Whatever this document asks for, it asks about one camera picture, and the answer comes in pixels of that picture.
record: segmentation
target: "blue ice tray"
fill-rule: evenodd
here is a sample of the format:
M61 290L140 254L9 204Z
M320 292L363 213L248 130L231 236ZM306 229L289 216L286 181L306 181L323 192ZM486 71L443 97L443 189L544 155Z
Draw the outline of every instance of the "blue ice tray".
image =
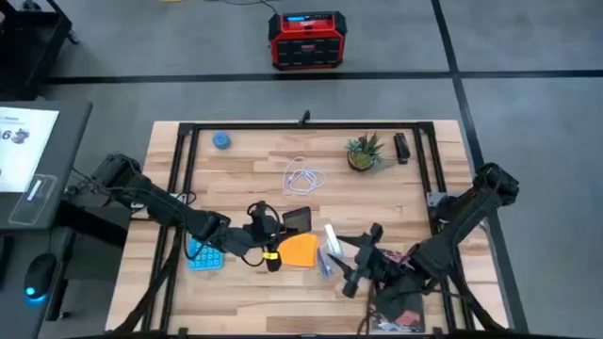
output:
M188 240L188 253L194 254L201 243L193 238ZM190 270L220 269L224 265L224 253L205 245L194 260L188 260Z

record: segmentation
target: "potted plant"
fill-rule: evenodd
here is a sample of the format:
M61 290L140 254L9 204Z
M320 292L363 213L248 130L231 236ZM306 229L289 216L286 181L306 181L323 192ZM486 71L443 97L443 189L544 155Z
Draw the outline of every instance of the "potted plant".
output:
M348 140L348 164L352 170L362 172L380 164L383 160L379 149L383 146L377 145L379 137L375 132L370 139L368 135L358 137L356 140Z

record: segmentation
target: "wooden table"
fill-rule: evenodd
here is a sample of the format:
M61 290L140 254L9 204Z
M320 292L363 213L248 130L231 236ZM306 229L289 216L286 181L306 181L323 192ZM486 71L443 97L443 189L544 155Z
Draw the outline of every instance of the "wooden table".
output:
M160 121L153 129L144 174L158 186L168 184L178 124L178 121ZM448 191L464 192L471 186L472 175L459 125L457 121L434 121L434 127ZM412 152L408 165L360 174L349 168L345 144L364 132L231 131L232 147L220 151L212 145L213 132L202 131L192 181L198 199L192 206L216 210L230 217L233 225L240 225L250 221L245 210L253 202L265 200L279 213L308 205L312 208L313 227L318 235L323 235L322 226L327 222L341 235L359 235L373 222L379 222L384 227L379 247L406 252L430 236L412 132L403 131ZM385 143L382 148L385 164L396 163L392 140L395 132L399 130L379 131ZM284 194L283 170L299 155L306 157L308 168L325 172L327 183L307 196ZM186 159L185 151L180 180L184 177ZM154 222L131 223L106 322L108 329L119 325L144 293L151 274L157 232L158 225ZM473 293L493 318L506 326L486 233L476 228L460 248L465 276ZM345 253L351 261L356 250L346 246ZM260 253L252 250L248 260L255 262L259 257ZM367 284L361 285L355 299L345 298L341 294L342 287L340 276L324 281L315 268L283 266L278 272L268 273L265 266L246 266L231 254L226 255L221 270L190 271L181 254L170 333L180 327L187 327L189 333L195 334L354 333L364 316ZM163 290L156 299L153 328L158 327L162 300ZM445 329L441 296L424 297L424 303L426 329ZM455 313L457 323L462 326L456 300Z

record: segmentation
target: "orange cloth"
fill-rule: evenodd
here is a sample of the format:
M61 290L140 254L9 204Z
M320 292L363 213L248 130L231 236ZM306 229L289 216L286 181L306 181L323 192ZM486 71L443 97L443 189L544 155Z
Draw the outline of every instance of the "orange cloth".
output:
M317 263L318 237L315 234L291 236L279 245L283 264L314 267Z

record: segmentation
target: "black mouse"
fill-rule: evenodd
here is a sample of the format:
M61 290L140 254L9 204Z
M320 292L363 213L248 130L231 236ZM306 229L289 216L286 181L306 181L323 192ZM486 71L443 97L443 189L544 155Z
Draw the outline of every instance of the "black mouse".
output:
M29 264L25 273L24 291L25 295L31 300L40 300L46 296L50 288L57 258L53 253L38 255Z

